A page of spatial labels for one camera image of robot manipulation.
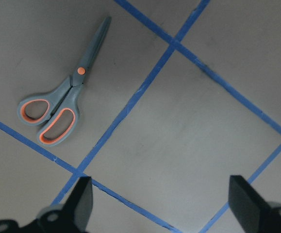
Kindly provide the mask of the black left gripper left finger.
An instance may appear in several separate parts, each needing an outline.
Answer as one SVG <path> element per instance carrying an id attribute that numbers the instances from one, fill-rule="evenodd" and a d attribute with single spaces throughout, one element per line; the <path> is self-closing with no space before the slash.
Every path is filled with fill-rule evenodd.
<path id="1" fill-rule="evenodd" d="M 92 178 L 80 177 L 59 212 L 60 233 L 84 233 L 93 209 Z"/>

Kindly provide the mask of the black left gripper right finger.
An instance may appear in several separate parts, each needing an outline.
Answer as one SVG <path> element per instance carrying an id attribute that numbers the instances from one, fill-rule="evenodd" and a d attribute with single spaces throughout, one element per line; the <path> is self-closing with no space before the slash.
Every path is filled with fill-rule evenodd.
<path id="1" fill-rule="evenodd" d="M 272 206 L 241 175 L 230 176 L 228 203 L 244 232 L 274 231 Z"/>

